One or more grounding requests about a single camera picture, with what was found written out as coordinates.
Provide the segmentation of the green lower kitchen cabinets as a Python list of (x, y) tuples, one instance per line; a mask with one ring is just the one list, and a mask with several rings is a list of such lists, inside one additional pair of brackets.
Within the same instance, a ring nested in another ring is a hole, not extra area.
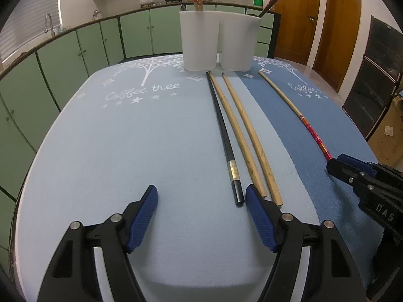
[(1, 73), (1, 250), (16, 199), (46, 133), (95, 72), (182, 69), (180, 4), (110, 16), (69, 29), (23, 53)]

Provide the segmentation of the right wooden door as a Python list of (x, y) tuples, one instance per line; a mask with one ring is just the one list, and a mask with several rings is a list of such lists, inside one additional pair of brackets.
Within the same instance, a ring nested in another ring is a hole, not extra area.
[(324, 24), (313, 69), (339, 91), (357, 41), (361, 0), (326, 0)]

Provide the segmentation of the black glass cabinet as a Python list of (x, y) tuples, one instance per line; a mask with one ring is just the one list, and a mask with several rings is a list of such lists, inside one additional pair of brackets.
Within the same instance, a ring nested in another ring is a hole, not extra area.
[(402, 78), (402, 34), (371, 18), (362, 63), (342, 106), (365, 139), (386, 115)]

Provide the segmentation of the white two-compartment utensil holder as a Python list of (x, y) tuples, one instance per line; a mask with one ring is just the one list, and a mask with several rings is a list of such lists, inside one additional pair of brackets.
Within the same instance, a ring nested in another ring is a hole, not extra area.
[(184, 68), (192, 72), (251, 69), (261, 18), (220, 11), (181, 11)]

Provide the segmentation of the cardboard box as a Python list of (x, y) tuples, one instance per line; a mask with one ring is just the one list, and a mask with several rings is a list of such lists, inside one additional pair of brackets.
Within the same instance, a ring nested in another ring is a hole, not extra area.
[(402, 97), (396, 96), (385, 117), (368, 140), (381, 164), (392, 168), (402, 161)]

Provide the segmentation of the wooden door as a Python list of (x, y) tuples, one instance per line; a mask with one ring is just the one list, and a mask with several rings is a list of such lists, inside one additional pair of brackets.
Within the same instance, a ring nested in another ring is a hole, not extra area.
[(320, 0), (279, 0), (281, 14), (275, 56), (307, 64), (312, 49)]
[(326, 0), (324, 24), (313, 69), (339, 91), (357, 41), (361, 0)]

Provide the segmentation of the chrome kitchen faucet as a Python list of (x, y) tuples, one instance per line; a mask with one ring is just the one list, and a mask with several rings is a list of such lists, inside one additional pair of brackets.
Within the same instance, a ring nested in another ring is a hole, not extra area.
[(51, 37), (55, 37), (55, 30), (53, 26), (53, 19), (50, 14), (45, 15), (44, 33), (51, 32)]

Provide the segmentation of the light blue placemat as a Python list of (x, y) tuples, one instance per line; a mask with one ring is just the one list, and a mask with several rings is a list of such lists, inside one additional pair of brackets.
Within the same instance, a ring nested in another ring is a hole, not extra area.
[(101, 223), (149, 185), (158, 206), (129, 256), (146, 299), (256, 301), (275, 255), (234, 202), (206, 75), (129, 63), (86, 80), (32, 163), (16, 225), (27, 300), (70, 223)]

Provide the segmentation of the plain bamboo chopstick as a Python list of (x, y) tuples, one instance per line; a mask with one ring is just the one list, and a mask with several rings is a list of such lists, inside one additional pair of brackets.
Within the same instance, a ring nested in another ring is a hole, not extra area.
[(227, 114), (227, 117), (228, 117), (231, 127), (233, 129), (233, 132), (235, 134), (236, 140), (237, 140), (238, 145), (243, 154), (244, 161), (247, 165), (247, 169), (249, 171), (249, 175), (251, 177), (252, 183), (257, 186), (257, 189), (258, 189), (260, 195), (262, 196), (262, 198), (266, 198), (267, 197), (266, 190), (263, 186), (263, 182), (260, 177), (260, 173), (257, 170), (257, 166), (254, 162), (253, 156), (252, 156), (249, 146), (245, 140), (241, 127), (238, 124), (238, 121), (231, 109), (231, 106), (229, 105), (229, 102), (227, 101), (225, 95), (223, 94), (219, 84), (217, 83), (215, 76), (213, 75), (213, 73), (211, 71), (208, 71), (208, 76), (209, 76), (209, 79), (212, 81), (212, 84), (213, 84), (216, 92), (218, 93), (219, 99), (221, 100), (221, 104), (223, 105), (224, 110)]
[(231, 82), (229, 81), (228, 77), (225, 75), (224, 72), (222, 73), (222, 77), (223, 77), (225, 84), (231, 94), (231, 97), (238, 109), (238, 112), (241, 115), (243, 123), (247, 129), (248, 135), (251, 139), (251, 142), (255, 149), (255, 153), (257, 155), (260, 166), (264, 173), (264, 177), (266, 179), (266, 183), (268, 185), (268, 188), (269, 188), (269, 191), (271, 194), (271, 198), (278, 207), (281, 207), (283, 205), (283, 199), (281, 198), (281, 194), (280, 194), (277, 182), (275, 180), (275, 176), (274, 176), (271, 166), (268, 162), (268, 159), (264, 152), (262, 144), (258, 138), (258, 135), (250, 121), (250, 118), (249, 118), (245, 108), (243, 107), (243, 104), (242, 104), (240, 98), (238, 97), (236, 91), (234, 90), (233, 86), (231, 85)]

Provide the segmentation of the dark blue placemat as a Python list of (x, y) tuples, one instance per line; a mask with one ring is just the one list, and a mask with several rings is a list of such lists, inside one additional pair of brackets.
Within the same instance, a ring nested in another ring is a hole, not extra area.
[(383, 229), (359, 209), (352, 188), (328, 174), (316, 141), (269, 83), (274, 82), (302, 112), (334, 158), (346, 154), (375, 162), (357, 127), (327, 93), (284, 61), (255, 57), (248, 72), (235, 72), (229, 79), (264, 148), (283, 211), (312, 224), (332, 220), (368, 285)]

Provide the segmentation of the white window blind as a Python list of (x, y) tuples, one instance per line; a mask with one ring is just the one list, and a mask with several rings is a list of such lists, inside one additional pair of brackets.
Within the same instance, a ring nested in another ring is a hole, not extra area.
[(1, 30), (1, 58), (44, 34), (46, 14), (52, 16), (54, 28), (61, 25), (59, 0), (20, 0)]

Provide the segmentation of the left wooden door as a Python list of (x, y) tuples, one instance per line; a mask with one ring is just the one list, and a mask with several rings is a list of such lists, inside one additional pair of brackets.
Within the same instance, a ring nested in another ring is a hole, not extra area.
[(279, 0), (281, 14), (275, 56), (307, 64), (312, 49), (320, 0)]

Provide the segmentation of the silver kettle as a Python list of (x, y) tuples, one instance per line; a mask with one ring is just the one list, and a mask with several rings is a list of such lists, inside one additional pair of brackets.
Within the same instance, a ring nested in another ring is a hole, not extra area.
[(95, 10), (93, 13), (93, 18), (98, 18), (98, 16), (100, 15), (100, 11), (99, 10)]

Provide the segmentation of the black chopstick silver band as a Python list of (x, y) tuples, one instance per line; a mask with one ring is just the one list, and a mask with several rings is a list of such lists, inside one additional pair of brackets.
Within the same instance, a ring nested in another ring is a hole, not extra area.
[(210, 88), (210, 94), (212, 96), (212, 103), (214, 105), (217, 121), (219, 124), (219, 130), (221, 134), (221, 139), (223, 143), (225, 158), (227, 162), (227, 167), (229, 171), (229, 178), (231, 181), (231, 188), (233, 191), (233, 197), (237, 207), (242, 206), (245, 203), (245, 197), (243, 194), (243, 188), (241, 185), (241, 179), (238, 172), (238, 166), (236, 164), (236, 159), (233, 154), (233, 149), (231, 146), (231, 142), (229, 139), (229, 135), (227, 132), (227, 128), (225, 125), (225, 121), (221, 112), (221, 108), (219, 106), (219, 102), (215, 93), (214, 85), (212, 83), (212, 79), (210, 76), (210, 72), (206, 72), (206, 76), (208, 79), (208, 85)]

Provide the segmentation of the white cooking pot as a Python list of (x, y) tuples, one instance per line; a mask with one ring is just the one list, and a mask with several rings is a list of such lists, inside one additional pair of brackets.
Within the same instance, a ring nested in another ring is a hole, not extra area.
[(140, 8), (147, 8), (155, 5), (155, 0), (139, 0)]

